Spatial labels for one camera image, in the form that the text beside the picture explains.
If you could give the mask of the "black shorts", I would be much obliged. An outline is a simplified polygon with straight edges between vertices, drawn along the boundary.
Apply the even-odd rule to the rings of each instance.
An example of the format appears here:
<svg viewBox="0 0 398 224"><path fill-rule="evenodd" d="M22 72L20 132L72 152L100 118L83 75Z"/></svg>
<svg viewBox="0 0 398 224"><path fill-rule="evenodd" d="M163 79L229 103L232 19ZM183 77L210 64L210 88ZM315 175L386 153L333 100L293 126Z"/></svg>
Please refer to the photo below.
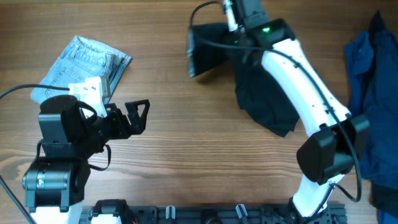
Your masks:
<svg viewBox="0 0 398 224"><path fill-rule="evenodd" d="M193 26L188 31L188 75L197 77L231 62L235 74L235 94L239 107L261 126L280 137L295 129L299 115L283 89L260 64L244 62L242 50L222 49L207 45L195 34L212 42L222 42L228 34L228 25L212 23Z"/></svg>

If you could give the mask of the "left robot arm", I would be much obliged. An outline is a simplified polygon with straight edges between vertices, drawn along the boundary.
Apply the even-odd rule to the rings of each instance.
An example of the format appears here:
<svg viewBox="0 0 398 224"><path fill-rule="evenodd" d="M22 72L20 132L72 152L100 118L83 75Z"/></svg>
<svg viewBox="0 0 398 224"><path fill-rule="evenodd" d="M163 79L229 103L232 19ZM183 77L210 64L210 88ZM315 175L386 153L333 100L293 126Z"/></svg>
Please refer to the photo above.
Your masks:
<svg viewBox="0 0 398 224"><path fill-rule="evenodd" d="M142 134L146 128L149 100L128 102L127 114L114 103L100 116L72 95L45 100L40 106L42 140L37 155L22 179L25 206L35 223L78 223L83 210L85 185L91 170L101 170L88 159L111 153L108 141Z"/></svg>

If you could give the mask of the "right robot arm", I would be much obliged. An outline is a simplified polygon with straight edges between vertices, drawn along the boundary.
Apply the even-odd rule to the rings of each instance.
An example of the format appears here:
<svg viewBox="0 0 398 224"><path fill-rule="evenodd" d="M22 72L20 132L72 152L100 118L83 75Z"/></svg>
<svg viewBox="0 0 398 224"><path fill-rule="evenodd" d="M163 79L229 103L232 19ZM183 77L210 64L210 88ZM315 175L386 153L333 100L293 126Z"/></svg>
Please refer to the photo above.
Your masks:
<svg viewBox="0 0 398 224"><path fill-rule="evenodd" d="M303 122L308 139L296 153L303 173L287 221L310 223L325 214L334 189L351 201L362 196L359 161L369 121L354 116L326 87L283 19L270 21L260 1L224 1L235 46L253 55L279 84Z"/></svg>

